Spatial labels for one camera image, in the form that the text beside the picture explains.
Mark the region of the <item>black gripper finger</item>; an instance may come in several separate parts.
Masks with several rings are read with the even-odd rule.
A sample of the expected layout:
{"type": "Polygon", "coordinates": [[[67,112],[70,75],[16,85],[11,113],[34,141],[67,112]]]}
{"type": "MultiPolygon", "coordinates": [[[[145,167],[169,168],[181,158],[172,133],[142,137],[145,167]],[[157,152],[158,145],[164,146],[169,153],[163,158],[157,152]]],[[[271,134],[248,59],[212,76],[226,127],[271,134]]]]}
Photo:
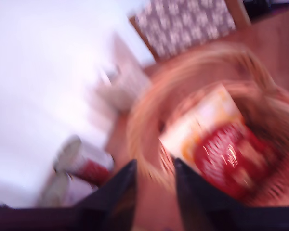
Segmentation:
{"type": "Polygon", "coordinates": [[[111,209],[130,185],[136,183],[137,161],[127,163],[114,177],[94,193],[74,205],[79,209],[111,209]]]}
{"type": "Polygon", "coordinates": [[[175,159],[176,190],[181,210],[237,210],[249,209],[238,200],[220,191],[183,160],[175,159]]]}

